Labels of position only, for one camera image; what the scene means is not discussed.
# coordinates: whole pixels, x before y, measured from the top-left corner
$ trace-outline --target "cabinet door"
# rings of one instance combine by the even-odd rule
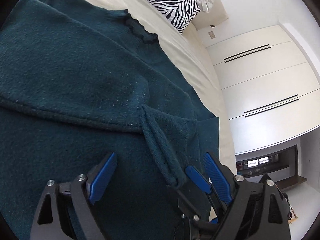
[[[282,104],[319,89],[308,62],[222,90],[229,119]]]
[[[236,154],[293,139],[320,125],[320,90],[268,111],[230,120]]]
[[[293,41],[214,66],[221,88],[307,62]]]
[[[279,25],[274,25],[221,41],[208,47],[207,50],[213,65],[216,65],[236,54],[264,45],[273,46],[288,41],[291,41],[288,34]]]

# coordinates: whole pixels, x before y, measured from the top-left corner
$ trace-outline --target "bed sheet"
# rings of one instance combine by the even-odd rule
[[[128,9],[150,33],[157,33],[168,58],[193,86],[202,103],[220,118],[220,161],[236,174],[236,159],[229,120],[217,75],[208,71],[210,57],[190,24],[183,36],[147,0],[86,0],[108,10]]]

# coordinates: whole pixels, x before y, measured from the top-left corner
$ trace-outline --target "cabinet handle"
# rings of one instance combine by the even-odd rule
[[[275,106],[275,107],[273,107],[273,108],[269,108],[269,109],[267,109],[267,110],[264,110],[264,111],[261,111],[261,112],[257,112],[257,113],[254,113],[254,114],[246,115],[245,117],[249,117],[249,116],[253,116],[253,115],[256,115],[256,114],[260,114],[260,113],[263,113],[263,112],[266,112],[266,111],[269,111],[269,110],[278,108],[278,107],[280,107],[280,106],[284,106],[284,105],[290,104],[290,103],[292,103],[292,102],[298,101],[299,99],[300,99],[300,98],[297,98],[297,99],[295,99],[295,100],[292,100],[292,101],[290,101],[290,102],[284,103],[284,104],[282,104],[282,105],[278,105],[278,106]]]
[[[261,107],[258,107],[258,108],[255,108],[255,109],[252,109],[252,110],[249,110],[249,111],[245,111],[244,114],[246,114],[246,113],[248,113],[248,112],[252,112],[252,111],[258,110],[258,109],[261,109],[261,108],[265,108],[265,107],[267,107],[267,106],[274,105],[274,104],[276,104],[276,103],[280,103],[280,102],[285,101],[285,100],[288,100],[288,99],[290,99],[290,98],[294,98],[294,97],[296,97],[297,95],[298,95],[298,94],[296,94],[296,95],[294,95],[294,96],[292,96],[292,97],[288,97],[288,98],[282,99],[282,100],[280,100],[280,101],[276,101],[276,102],[274,102],[274,103],[271,103],[271,104],[268,104],[268,105],[265,105],[265,106],[261,106]]]
[[[249,52],[249,51],[252,51],[252,50],[255,50],[255,49],[263,48],[263,47],[265,47],[265,46],[270,46],[270,44],[263,45],[263,46],[260,46],[260,47],[254,48],[254,49],[249,49],[249,50],[247,50],[247,51],[244,51],[244,52],[238,53],[238,54],[236,54],[236,55],[233,55],[233,56],[231,56],[231,57],[224,58],[223,60],[226,60],[226,59],[228,59],[228,58],[232,58],[232,57],[235,57],[235,56],[244,54],[244,53],[246,53],[246,52]],[[259,50],[256,50],[256,51],[253,51],[253,52],[244,54],[244,55],[241,55],[241,56],[239,56],[239,57],[235,57],[235,58],[229,59],[229,60],[225,61],[225,63],[227,63],[227,62],[229,62],[229,61],[232,61],[232,60],[235,60],[235,59],[237,59],[237,58],[241,58],[241,57],[244,57],[244,56],[247,56],[247,55],[256,53],[256,52],[258,52],[258,51],[265,50],[265,49],[271,49],[271,46],[270,46],[270,47],[263,48],[263,49],[259,49]]]

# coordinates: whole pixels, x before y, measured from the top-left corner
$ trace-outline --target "metal screw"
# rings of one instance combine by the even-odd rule
[[[79,180],[79,181],[83,181],[83,180],[85,180],[86,177],[87,177],[87,176],[86,176],[85,174],[80,174],[80,175],[78,176],[78,180]]]
[[[236,175],[236,181],[243,181],[244,180],[244,177],[241,176],[241,175]]]
[[[268,180],[267,180],[267,184],[268,184],[269,186],[273,186],[275,183],[274,183],[271,179],[268,179]]]
[[[53,179],[48,180],[47,185],[49,187],[52,186],[53,184],[54,184],[54,180]]]

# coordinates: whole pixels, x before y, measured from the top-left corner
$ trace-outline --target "electrical socket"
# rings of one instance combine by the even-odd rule
[[[213,39],[213,38],[216,37],[216,36],[214,35],[213,31],[210,31],[210,32],[208,32],[208,33],[209,33],[209,36],[210,36],[211,39]]]

